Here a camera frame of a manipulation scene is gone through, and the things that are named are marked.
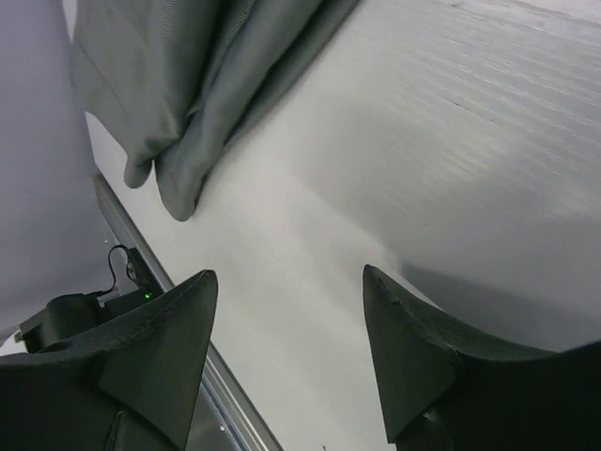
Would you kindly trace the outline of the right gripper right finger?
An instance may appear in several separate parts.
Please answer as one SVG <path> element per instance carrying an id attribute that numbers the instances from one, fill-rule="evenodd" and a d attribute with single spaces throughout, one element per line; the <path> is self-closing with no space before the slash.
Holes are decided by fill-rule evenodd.
<path id="1" fill-rule="evenodd" d="M 399 450 L 596 450 L 600 346 L 562 352 L 480 331 L 362 272 L 385 433 Z"/>

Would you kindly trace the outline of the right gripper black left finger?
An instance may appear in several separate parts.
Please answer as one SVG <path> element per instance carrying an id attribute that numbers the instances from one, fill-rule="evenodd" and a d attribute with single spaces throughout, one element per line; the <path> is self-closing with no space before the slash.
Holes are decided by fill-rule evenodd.
<path id="1" fill-rule="evenodd" d="M 204 270 L 48 350 L 2 357 L 2 449 L 185 449 L 217 297 Z"/>

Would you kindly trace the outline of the grey skirt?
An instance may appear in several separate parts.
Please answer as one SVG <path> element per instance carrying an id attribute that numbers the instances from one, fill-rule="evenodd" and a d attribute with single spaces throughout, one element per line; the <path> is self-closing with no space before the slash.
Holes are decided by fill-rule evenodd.
<path id="1" fill-rule="evenodd" d="M 126 153 L 130 188 L 156 178 L 187 221 L 228 148 L 296 83 L 352 1 L 80 1 L 75 92 Z"/>

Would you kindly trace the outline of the aluminium frame rail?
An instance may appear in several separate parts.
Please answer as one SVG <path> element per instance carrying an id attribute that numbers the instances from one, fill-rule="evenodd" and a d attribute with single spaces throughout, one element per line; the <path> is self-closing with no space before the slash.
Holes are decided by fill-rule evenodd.
<path id="1" fill-rule="evenodd" d="M 109 242 L 137 248 L 158 285 L 163 290 L 172 288 L 172 280 L 104 176 L 94 177 L 94 188 L 100 212 L 110 228 Z M 213 345 L 208 346 L 187 448 L 283 450 Z"/>

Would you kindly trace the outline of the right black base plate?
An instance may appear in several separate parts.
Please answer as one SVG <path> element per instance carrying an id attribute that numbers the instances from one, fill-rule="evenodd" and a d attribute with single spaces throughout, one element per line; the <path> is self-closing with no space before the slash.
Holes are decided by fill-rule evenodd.
<path id="1" fill-rule="evenodd" d="M 120 294 L 116 289 L 116 271 L 112 253 L 125 254 L 125 273 L 136 290 Z M 113 284 L 106 290 L 73 293 L 49 301 L 35 315 L 19 324 L 15 341 L 23 343 L 29 353 L 47 350 L 52 345 L 91 330 L 159 297 L 163 290 L 135 248 L 117 244 L 109 250 L 107 263 Z"/>

